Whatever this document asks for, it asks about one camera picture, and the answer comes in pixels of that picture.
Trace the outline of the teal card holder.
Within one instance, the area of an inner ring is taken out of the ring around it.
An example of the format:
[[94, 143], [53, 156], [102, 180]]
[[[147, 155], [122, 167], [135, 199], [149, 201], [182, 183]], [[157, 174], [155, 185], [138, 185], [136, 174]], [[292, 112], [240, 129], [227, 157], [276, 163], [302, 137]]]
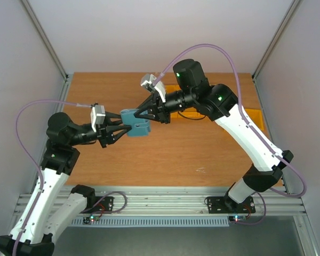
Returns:
[[131, 130], [127, 132], [129, 137], [144, 137], [151, 132], [150, 120], [136, 118], [134, 114], [138, 109], [123, 109], [120, 111], [121, 119], [124, 125], [130, 125]]

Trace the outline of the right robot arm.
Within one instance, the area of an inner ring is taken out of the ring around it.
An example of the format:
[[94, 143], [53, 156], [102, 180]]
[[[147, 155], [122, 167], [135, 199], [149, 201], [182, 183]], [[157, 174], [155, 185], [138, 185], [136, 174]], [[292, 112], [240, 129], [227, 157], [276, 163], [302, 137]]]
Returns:
[[138, 107], [136, 118], [168, 124], [171, 113], [195, 108], [227, 131], [252, 161], [250, 169], [224, 196], [230, 212], [239, 210], [254, 192], [264, 192], [277, 184], [293, 154], [272, 144], [251, 121], [236, 94], [226, 85], [210, 85], [198, 61], [185, 59], [173, 66], [179, 90], [166, 93], [162, 82], [146, 74], [140, 85], [151, 95]]

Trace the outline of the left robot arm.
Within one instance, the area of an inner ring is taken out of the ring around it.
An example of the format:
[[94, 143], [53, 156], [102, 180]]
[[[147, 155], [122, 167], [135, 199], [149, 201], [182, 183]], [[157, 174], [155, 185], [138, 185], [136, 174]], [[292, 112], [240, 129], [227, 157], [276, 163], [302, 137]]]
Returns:
[[38, 167], [38, 179], [31, 198], [14, 228], [0, 236], [3, 255], [52, 255], [55, 244], [71, 221], [97, 205], [95, 190], [76, 185], [66, 202], [54, 214], [51, 210], [59, 191], [70, 177], [80, 152], [77, 145], [99, 141], [104, 148], [131, 130], [114, 113], [92, 113], [90, 124], [77, 125], [63, 112], [48, 120], [46, 152]]

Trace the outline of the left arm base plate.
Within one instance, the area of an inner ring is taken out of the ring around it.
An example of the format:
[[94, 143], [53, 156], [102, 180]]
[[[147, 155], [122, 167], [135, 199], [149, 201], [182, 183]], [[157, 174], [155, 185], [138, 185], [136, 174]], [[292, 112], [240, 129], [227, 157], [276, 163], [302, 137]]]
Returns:
[[107, 196], [103, 200], [101, 200], [96, 206], [94, 206], [91, 209], [86, 209], [82, 211], [81, 213], [89, 214], [89, 213], [96, 213], [96, 212], [102, 212], [102, 211], [112, 211], [114, 206], [114, 197], [113, 196]]

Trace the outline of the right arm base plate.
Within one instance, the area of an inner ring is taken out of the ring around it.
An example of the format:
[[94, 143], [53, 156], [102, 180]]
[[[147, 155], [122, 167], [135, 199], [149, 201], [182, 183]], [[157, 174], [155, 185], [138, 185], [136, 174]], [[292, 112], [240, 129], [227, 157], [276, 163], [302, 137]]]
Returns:
[[247, 197], [246, 200], [237, 204], [232, 210], [227, 207], [223, 196], [208, 196], [204, 200], [204, 204], [207, 206], [209, 214], [247, 214], [256, 213], [254, 200], [251, 196]]

